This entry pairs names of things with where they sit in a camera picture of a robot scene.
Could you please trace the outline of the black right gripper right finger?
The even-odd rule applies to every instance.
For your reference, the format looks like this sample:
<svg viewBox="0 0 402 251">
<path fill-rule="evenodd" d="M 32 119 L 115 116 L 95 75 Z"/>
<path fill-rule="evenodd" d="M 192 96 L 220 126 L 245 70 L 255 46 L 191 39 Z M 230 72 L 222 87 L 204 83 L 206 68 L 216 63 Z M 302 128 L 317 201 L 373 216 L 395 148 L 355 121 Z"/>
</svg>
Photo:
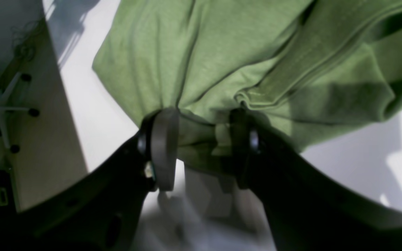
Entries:
<svg viewBox="0 0 402 251">
<path fill-rule="evenodd" d="M 262 202 L 278 251 L 402 251 L 402 212 L 328 178 L 249 111 L 229 120 L 236 181 Z"/>
</svg>

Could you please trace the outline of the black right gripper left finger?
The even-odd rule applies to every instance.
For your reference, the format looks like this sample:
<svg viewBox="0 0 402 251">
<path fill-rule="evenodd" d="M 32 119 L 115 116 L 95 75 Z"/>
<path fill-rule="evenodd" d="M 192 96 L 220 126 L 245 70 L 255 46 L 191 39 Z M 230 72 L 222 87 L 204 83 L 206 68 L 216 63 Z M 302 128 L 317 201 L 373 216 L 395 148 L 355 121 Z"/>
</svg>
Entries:
<svg viewBox="0 0 402 251">
<path fill-rule="evenodd" d="M 0 220 L 0 251 L 127 251 L 149 192 L 174 188 L 175 108 L 147 115 L 139 131 L 77 184 Z"/>
</svg>

